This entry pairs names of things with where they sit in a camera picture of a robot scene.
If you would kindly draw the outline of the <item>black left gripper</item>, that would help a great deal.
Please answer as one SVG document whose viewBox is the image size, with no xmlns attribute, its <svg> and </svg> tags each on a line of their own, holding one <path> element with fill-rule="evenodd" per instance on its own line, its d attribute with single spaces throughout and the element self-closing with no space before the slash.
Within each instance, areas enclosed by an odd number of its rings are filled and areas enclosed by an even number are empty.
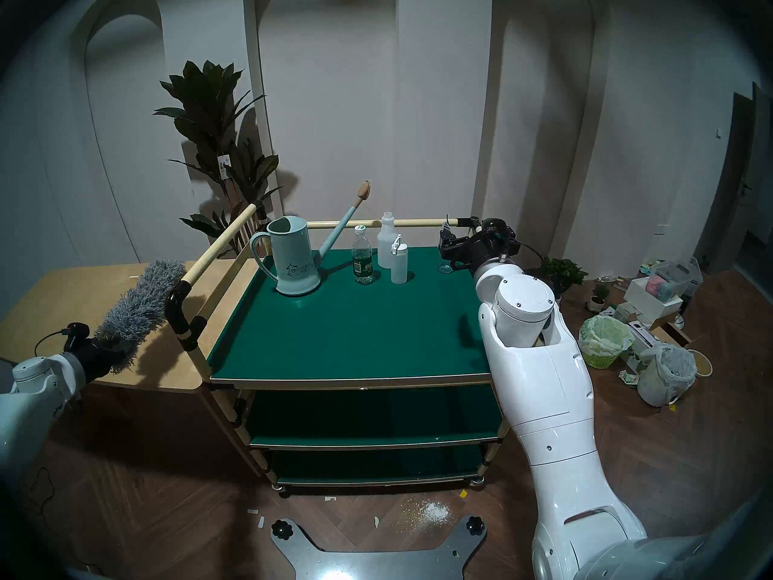
<svg viewBox="0 0 773 580">
<path fill-rule="evenodd" d="M 85 383 L 89 384 L 128 367 L 128 341 L 80 338 L 75 340 L 75 358 L 83 368 Z"/>
</svg>

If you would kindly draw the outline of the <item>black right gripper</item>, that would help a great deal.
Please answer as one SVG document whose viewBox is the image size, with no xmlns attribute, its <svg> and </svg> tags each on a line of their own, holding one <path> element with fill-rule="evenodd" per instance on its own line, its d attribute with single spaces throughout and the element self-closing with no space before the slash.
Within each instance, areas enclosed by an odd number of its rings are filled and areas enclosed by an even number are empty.
<svg viewBox="0 0 773 580">
<path fill-rule="evenodd" d="M 468 270 L 472 275 L 489 260 L 495 263 L 509 263 L 517 255 L 520 243 L 516 232 L 500 218 L 477 217 L 458 219 L 463 228 L 473 230 L 471 236 L 457 237 L 453 234 L 448 215 L 441 226 L 439 253 L 446 265 L 439 267 L 443 273 Z"/>
</svg>

